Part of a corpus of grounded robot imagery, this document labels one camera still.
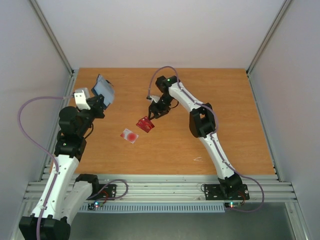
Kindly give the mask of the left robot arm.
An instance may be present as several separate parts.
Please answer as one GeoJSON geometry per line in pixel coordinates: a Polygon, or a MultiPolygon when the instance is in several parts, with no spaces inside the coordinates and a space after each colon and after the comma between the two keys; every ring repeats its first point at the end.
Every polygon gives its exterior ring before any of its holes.
{"type": "Polygon", "coordinates": [[[101,187],[96,175],[81,174],[70,193],[68,185],[78,167],[87,141],[85,134],[95,119],[105,117],[102,94],[87,98],[84,93],[73,95],[76,106],[66,106],[58,114],[53,166],[43,193],[30,216],[23,216],[19,229],[26,240],[67,240],[71,224],[85,200],[96,199],[101,187]]]}

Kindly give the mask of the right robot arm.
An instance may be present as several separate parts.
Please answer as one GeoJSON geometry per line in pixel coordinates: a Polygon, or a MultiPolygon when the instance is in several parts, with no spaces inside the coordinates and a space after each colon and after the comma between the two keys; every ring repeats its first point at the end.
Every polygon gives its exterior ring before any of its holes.
{"type": "Polygon", "coordinates": [[[216,169],[219,181],[218,193],[223,199],[235,195],[244,196],[245,185],[233,166],[230,164],[217,136],[217,123],[210,103],[196,99],[174,75],[166,78],[160,76],[155,85],[162,93],[161,97],[148,96],[151,100],[148,107],[148,119],[158,119],[171,110],[171,103],[176,100],[189,113],[189,130],[198,138],[207,150],[216,169]]]}

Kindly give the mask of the blue card holder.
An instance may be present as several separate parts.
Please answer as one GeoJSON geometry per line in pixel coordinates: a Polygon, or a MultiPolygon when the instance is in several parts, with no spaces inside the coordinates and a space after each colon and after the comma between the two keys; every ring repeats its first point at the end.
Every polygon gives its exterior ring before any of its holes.
{"type": "Polygon", "coordinates": [[[99,74],[96,78],[96,83],[91,89],[91,92],[95,96],[102,95],[104,97],[103,100],[103,108],[106,110],[110,104],[114,102],[115,99],[115,90],[110,81],[105,79],[101,74],[99,74]]]}

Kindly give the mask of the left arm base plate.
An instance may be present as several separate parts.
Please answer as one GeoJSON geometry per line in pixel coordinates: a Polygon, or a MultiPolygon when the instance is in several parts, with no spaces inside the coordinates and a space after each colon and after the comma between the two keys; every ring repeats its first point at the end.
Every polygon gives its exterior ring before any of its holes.
{"type": "Polygon", "coordinates": [[[93,200],[111,200],[113,201],[116,197],[117,185],[109,184],[107,185],[98,195],[96,195],[93,200]]]}

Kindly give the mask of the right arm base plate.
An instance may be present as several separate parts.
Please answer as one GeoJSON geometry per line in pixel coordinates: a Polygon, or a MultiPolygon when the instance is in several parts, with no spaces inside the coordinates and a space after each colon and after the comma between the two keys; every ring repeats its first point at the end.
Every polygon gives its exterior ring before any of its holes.
{"type": "Polygon", "coordinates": [[[249,200],[249,190],[247,185],[241,184],[240,187],[230,193],[228,196],[224,196],[219,184],[202,184],[200,187],[201,191],[204,193],[205,199],[207,201],[214,200],[225,200],[225,201],[235,201],[235,200],[249,200]]]}

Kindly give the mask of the white card red circle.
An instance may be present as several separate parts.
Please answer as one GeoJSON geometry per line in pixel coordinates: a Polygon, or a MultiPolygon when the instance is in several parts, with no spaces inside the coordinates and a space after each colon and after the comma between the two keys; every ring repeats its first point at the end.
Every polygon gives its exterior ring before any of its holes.
{"type": "Polygon", "coordinates": [[[130,143],[134,143],[137,139],[138,139],[138,135],[134,132],[132,132],[131,130],[129,129],[124,129],[123,132],[120,134],[120,136],[122,138],[124,138],[125,140],[127,140],[128,142],[130,143]]]}

